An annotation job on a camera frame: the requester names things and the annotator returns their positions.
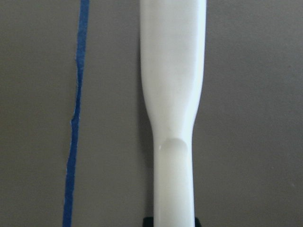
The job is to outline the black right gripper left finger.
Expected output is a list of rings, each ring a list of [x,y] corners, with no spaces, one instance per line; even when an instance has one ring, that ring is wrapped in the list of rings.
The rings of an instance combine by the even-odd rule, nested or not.
[[[153,217],[143,218],[142,227],[154,227],[154,218]]]

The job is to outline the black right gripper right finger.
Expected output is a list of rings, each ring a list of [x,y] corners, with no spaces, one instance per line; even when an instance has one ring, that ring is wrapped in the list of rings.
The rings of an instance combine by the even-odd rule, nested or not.
[[[195,217],[195,227],[202,227],[202,225],[197,217]]]

